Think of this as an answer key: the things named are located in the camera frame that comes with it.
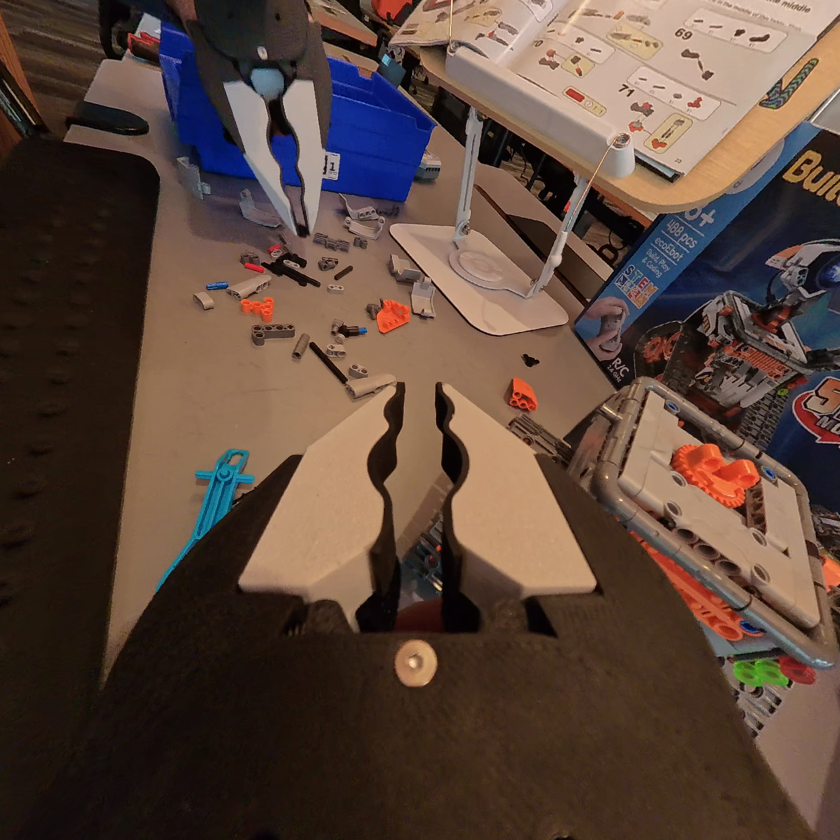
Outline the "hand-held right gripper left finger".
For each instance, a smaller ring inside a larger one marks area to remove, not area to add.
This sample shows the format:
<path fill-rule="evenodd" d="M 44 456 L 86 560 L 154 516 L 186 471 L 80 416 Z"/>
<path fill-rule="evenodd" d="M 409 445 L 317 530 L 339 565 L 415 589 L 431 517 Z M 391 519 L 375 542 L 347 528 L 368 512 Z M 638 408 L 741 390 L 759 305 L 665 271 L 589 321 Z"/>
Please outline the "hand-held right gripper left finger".
<path fill-rule="evenodd" d="M 390 631 L 401 572 L 392 499 L 405 386 L 387 385 L 311 444 L 238 580 L 244 592 L 333 601 L 353 629 Z"/>

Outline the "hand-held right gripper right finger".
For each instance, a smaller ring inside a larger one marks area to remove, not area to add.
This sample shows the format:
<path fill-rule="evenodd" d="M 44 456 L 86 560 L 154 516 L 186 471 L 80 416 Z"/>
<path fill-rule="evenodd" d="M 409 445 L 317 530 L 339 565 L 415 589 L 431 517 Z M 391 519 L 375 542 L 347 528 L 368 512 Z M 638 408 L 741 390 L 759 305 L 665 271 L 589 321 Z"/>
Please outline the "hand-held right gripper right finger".
<path fill-rule="evenodd" d="M 537 456 L 452 385 L 435 388 L 444 629 L 552 629 L 540 598 L 588 595 L 594 574 Z"/>

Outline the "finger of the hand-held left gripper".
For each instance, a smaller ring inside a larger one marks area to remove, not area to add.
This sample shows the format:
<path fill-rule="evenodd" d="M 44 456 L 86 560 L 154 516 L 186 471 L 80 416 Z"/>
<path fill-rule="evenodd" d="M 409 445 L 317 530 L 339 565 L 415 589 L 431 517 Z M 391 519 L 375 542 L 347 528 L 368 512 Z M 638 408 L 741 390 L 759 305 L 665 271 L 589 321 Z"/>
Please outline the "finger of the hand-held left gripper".
<path fill-rule="evenodd" d="M 245 82 L 224 83 L 245 159 L 281 220 L 302 236 L 309 235 L 309 81 L 294 80 L 280 98 L 297 149 L 302 218 L 297 220 L 284 190 L 282 171 L 270 148 L 270 112 L 264 99 Z"/>
<path fill-rule="evenodd" d="M 289 228 L 314 228 L 318 220 L 324 148 L 316 88 L 312 80 L 294 78 L 283 66 L 286 86 L 282 117 L 288 136 L 282 141 L 282 195 L 287 199 Z"/>

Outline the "blue plastic parts bin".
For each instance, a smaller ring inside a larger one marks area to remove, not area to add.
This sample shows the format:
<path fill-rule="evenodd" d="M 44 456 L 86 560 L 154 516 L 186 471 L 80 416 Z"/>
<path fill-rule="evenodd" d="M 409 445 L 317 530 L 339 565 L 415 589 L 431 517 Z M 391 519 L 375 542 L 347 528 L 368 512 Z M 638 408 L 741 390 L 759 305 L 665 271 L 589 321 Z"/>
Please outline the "blue plastic parts bin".
<path fill-rule="evenodd" d="M 363 77 L 328 58 L 332 79 L 329 162 L 323 189 L 403 202 L 427 148 L 434 121 L 382 75 Z M 160 64 L 171 119 L 206 172 L 253 179 L 238 147 L 226 139 L 197 73 L 193 45 L 179 28 L 161 26 Z"/>

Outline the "grey orange toy arm assembly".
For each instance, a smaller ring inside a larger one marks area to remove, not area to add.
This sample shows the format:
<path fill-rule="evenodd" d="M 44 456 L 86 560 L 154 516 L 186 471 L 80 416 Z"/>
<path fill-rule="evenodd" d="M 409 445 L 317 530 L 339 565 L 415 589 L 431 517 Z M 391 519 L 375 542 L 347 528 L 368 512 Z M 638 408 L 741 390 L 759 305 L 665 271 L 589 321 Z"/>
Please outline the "grey orange toy arm assembly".
<path fill-rule="evenodd" d="M 398 613 L 437 599 L 445 589 L 444 506 L 452 489 L 451 480 L 442 471 L 396 535 L 401 572 Z"/>

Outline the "grey orange tracked toy robot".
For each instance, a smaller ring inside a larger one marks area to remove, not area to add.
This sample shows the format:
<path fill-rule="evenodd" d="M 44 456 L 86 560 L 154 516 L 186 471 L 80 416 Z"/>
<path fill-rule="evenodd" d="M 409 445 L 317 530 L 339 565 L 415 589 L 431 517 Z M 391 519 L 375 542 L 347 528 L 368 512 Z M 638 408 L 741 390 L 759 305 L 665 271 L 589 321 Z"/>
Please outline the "grey orange tracked toy robot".
<path fill-rule="evenodd" d="M 525 412 L 508 427 L 642 544 L 742 688 L 809 684 L 838 665 L 805 486 L 744 433 L 647 377 L 598 406 L 578 438 Z"/>

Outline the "wooden top office desk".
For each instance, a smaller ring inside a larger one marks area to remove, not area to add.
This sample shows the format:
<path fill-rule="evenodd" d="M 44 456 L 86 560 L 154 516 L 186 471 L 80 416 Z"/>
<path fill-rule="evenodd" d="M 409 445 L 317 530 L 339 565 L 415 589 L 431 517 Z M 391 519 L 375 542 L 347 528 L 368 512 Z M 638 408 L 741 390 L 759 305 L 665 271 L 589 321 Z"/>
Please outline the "wooden top office desk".
<path fill-rule="evenodd" d="M 339 2 L 307 1 L 311 14 L 322 28 L 331 30 L 363 45 L 377 46 L 377 35 Z"/>

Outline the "blue plastic brick separator tool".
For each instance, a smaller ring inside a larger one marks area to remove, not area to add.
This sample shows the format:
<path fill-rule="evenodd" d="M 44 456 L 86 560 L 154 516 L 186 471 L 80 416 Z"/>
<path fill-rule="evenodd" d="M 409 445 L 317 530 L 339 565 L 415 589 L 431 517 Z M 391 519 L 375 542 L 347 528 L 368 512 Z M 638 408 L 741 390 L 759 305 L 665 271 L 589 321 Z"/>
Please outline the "blue plastic brick separator tool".
<path fill-rule="evenodd" d="M 230 448 L 219 457 L 213 469 L 199 469 L 195 472 L 196 479 L 206 482 L 202 505 L 189 540 L 159 579 L 155 587 L 157 592 L 194 545 L 230 512 L 238 488 L 254 483 L 254 476 L 244 472 L 248 459 L 248 450 Z"/>

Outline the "black long connector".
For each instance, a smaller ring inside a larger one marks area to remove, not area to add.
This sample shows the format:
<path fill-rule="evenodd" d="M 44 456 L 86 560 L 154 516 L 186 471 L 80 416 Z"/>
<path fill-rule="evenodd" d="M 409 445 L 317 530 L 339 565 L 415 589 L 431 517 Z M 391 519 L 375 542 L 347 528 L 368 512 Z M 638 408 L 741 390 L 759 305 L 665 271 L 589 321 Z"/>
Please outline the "black long connector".
<path fill-rule="evenodd" d="M 305 274 L 302 269 L 284 263 L 284 259 L 275 259 L 271 262 L 262 262 L 261 265 L 266 271 L 276 277 L 286 277 L 297 283 L 300 287 L 312 286 L 321 287 L 321 282 Z"/>

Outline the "black rounded pad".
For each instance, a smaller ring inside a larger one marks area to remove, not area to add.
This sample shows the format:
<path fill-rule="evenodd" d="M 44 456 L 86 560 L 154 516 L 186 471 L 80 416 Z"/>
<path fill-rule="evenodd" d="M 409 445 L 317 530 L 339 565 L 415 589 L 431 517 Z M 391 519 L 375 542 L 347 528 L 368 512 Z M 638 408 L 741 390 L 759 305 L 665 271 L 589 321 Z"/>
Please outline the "black rounded pad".
<path fill-rule="evenodd" d="M 150 132 L 150 125 L 141 116 L 92 101 L 79 101 L 73 112 L 66 117 L 65 125 L 68 129 L 79 126 L 132 137 Z"/>

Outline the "black long axle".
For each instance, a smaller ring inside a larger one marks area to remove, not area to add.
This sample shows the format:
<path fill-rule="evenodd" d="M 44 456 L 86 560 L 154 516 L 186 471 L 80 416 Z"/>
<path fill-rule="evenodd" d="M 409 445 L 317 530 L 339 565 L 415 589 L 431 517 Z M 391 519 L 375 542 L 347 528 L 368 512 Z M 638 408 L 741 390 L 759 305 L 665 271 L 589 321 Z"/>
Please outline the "black long axle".
<path fill-rule="evenodd" d="M 315 342 L 309 342 L 309 349 L 314 355 L 324 364 L 330 373 L 339 381 L 339 383 L 346 387 L 348 384 L 348 377 L 341 369 L 332 361 L 332 357 L 328 356 Z"/>

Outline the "wooden book stand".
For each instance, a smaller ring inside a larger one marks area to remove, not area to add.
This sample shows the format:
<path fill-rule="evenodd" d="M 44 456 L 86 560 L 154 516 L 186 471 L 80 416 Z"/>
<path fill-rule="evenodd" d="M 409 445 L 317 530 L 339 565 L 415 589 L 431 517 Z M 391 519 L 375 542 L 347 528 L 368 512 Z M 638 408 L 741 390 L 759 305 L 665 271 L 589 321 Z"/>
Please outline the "wooden book stand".
<path fill-rule="evenodd" d="M 558 142 L 560 147 L 581 160 L 576 169 L 578 185 L 572 194 L 574 203 L 570 221 L 563 223 L 540 277 L 530 279 L 502 253 L 500 246 L 474 231 L 470 222 L 471 197 L 484 127 L 482 117 L 489 113 L 489 106 L 495 108 L 482 101 L 478 108 L 469 109 L 455 225 L 398 224 L 392 229 L 392 236 L 429 275 L 436 288 L 480 331 L 502 336 L 561 326 L 567 323 L 568 315 L 558 303 L 550 301 L 543 289 L 550 280 L 551 272 L 561 262 L 560 249 L 569 237 L 593 180 L 597 175 L 620 180 L 634 172 L 637 161 L 651 163 L 636 157 L 634 147 L 625 134 L 608 143 L 604 155 L 596 163 L 580 157 L 572 148 Z"/>

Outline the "dark blue robot kit box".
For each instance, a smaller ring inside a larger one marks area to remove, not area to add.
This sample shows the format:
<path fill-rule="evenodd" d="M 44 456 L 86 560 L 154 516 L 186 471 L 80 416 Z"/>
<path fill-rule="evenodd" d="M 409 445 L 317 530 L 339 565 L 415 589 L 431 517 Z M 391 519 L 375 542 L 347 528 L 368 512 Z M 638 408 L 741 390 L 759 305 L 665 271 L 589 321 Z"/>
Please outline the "dark blue robot kit box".
<path fill-rule="evenodd" d="M 806 122 L 757 173 L 659 217 L 575 324 L 616 387 L 656 379 L 839 510 L 839 139 Z"/>

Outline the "open instruction booklet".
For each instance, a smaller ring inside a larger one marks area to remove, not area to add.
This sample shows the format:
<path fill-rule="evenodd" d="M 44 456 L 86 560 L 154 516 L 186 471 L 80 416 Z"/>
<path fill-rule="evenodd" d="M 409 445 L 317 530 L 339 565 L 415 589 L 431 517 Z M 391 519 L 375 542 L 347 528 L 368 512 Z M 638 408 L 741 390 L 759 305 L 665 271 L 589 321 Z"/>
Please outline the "open instruction booklet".
<path fill-rule="evenodd" d="M 674 180 L 838 12 L 838 2 L 423 2 L 391 46 L 446 46 L 447 77 L 487 104 L 594 163 L 625 134 Z"/>

